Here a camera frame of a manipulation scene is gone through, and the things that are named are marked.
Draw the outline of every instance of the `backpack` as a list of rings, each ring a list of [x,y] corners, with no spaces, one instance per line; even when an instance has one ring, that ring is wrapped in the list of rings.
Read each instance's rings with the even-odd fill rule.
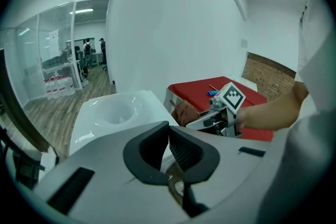
[[[86,43],[86,46],[85,46],[85,54],[90,53],[90,51],[91,51],[90,43]]]

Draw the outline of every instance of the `white sleeve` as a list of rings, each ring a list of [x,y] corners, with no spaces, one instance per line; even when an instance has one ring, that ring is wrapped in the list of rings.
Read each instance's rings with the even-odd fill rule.
[[[306,47],[304,45],[305,41],[302,36],[302,25],[299,28],[299,59],[298,59],[298,69],[295,75],[295,81],[303,82],[301,79],[299,72],[307,63],[307,54],[306,54]]]

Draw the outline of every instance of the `fluorescent light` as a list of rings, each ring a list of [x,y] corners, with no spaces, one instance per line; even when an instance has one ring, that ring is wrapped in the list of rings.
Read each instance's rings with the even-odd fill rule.
[[[83,13],[83,12],[93,12],[93,8],[77,10],[75,13]]]
[[[29,30],[30,30],[29,28],[26,28],[26,30],[23,30],[23,31],[19,34],[19,36],[22,36],[24,33],[28,32]]]

